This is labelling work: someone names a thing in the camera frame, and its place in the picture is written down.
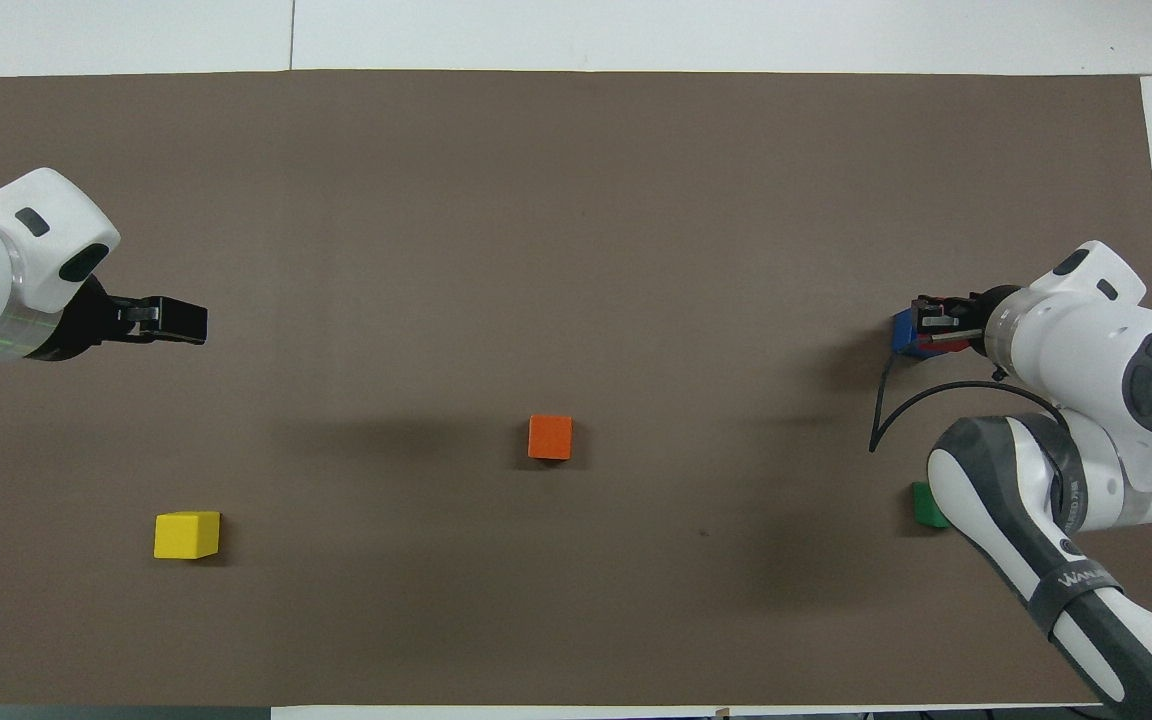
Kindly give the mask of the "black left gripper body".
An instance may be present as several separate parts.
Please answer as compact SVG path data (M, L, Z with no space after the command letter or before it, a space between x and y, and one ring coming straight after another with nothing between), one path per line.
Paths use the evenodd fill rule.
M59 363L104 342L126 342L132 333L132 320L122 313L129 309L132 300L109 295L99 278L88 276L65 306L50 338L38 347L38 361Z

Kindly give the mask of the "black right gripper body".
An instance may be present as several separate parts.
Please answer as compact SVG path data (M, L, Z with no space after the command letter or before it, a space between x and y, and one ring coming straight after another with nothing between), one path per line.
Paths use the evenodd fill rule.
M998 306L1001 306L1005 300L1009 300L1011 295L1015 295L1020 290L1020 285L998 285L987 291L972 291L975 324L978 325L978 329L980 331L980 338L972 341L972 347L982 357L988 356L986 332L990 328L992 316L995 314Z

